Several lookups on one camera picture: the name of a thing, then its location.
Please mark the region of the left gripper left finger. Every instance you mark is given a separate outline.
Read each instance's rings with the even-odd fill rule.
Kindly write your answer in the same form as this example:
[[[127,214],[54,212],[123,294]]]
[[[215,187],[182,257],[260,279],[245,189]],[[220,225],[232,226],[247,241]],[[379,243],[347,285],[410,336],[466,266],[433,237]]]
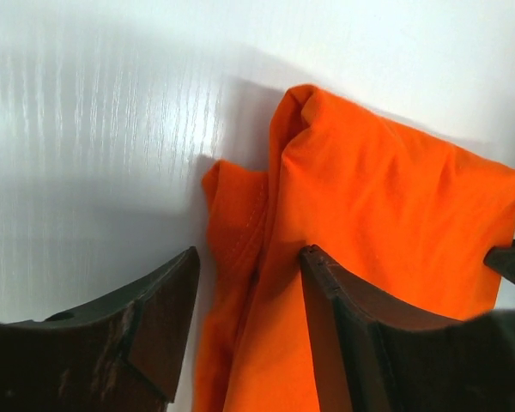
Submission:
[[[0,411],[164,411],[174,401],[200,273],[189,248],[42,321],[0,323]]]

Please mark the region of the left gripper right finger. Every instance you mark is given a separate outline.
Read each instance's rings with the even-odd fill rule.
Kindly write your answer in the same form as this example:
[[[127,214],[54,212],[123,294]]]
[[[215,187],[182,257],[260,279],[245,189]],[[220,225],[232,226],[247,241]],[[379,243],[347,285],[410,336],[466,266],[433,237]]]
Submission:
[[[515,309],[466,320],[412,306],[317,245],[300,269],[323,411],[515,411]]]

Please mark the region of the orange t shirt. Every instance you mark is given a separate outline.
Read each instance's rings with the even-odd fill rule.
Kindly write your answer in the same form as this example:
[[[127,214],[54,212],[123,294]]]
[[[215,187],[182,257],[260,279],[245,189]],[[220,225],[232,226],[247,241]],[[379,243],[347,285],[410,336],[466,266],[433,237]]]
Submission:
[[[421,309],[466,320],[494,307],[483,262],[515,232],[515,169],[312,85],[270,124],[270,165],[204,175],[217,277],[195,377],[196,411],[315,411],[298,263],[318,245]]]

